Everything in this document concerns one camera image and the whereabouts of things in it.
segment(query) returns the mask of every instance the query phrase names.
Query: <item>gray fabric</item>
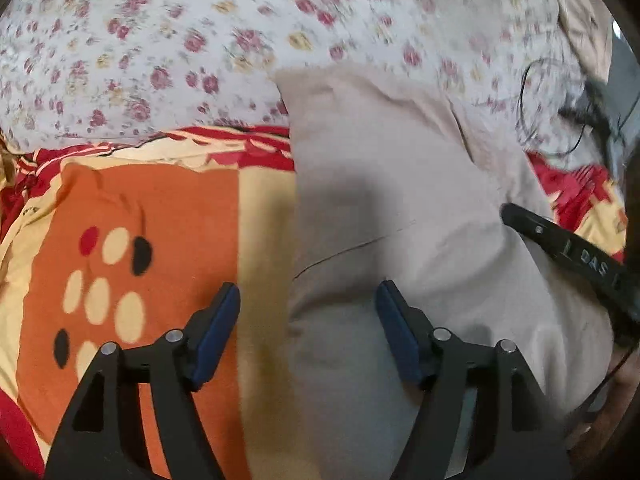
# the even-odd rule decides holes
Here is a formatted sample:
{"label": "gray fabric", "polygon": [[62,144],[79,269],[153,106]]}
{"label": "gray fabric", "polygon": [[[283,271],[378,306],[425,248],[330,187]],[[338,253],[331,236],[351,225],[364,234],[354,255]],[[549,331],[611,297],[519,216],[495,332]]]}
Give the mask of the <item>gray fabric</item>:
{"label": "gray fabric", "polygon": [[324,480],[388,479],[417,413],[372,302],[387,278],[464,340],[514,340],[558,414],[584,400],[607,370],[609,320],[500,222],[507,201],[550,216],[513,136],[372,68],[276,82],[298,188],[290,366]]}

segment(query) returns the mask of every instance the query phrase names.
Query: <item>floral fabric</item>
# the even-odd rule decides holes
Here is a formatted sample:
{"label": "floral fabric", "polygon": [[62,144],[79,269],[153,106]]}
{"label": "floral fabric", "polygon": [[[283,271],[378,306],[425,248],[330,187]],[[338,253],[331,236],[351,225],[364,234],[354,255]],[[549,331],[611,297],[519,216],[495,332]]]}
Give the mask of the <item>floral fabric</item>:
{"label": "floral fabric", "polygon": [[[529,62],[577,67],[558,12],[557,0],[13,0],[0,18],[0,127],[32,150],[189,124],[287,125],[273,72],[347,59],[515,126]],[[527,110],[557,110],[572,86],[552,77]]]}

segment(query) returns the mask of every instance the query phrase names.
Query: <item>orange patch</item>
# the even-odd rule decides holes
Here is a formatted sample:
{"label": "orange patch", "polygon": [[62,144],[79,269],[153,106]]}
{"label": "orange patch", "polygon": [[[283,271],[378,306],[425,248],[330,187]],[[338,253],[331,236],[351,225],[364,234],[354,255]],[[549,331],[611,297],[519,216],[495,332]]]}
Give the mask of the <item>orange patch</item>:
{"label": "orange patch", "polygon": [[[238,185],[236,170],[64,169],[50,229],[33,261],[16,374],[18,402],[46,442],[95,348],[109,340],[124,348],[152,343],[183,327],[223,282],[236,280]],[[235,335],[195,402],[225,475],[250,479]],[[142,404],[152,465],[167,476],[157,430],[146,424],[150,403]]]}

